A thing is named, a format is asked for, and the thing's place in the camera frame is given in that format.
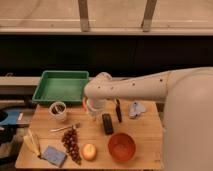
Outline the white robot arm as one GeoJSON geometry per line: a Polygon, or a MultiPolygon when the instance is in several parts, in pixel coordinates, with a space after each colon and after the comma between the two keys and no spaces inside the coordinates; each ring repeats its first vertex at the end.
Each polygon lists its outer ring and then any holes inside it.
{"type": "Polygon", "coordinates": [[[213,67],[115,80],[102,72],[84,89],[91,110],[103,99],[164,103],[163,171],[213,171],[213,67]]]}

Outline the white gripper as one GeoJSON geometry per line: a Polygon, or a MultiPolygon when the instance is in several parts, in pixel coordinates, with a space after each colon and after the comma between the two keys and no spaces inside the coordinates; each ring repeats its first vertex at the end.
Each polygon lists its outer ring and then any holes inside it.
{"type": "Polygon", "coordinates": [[[105,108],[105,100],[88,99],[86,101],[86,107],[90,120],[96,122],[98,120],[98,114],[100,114],[105,108]]]}

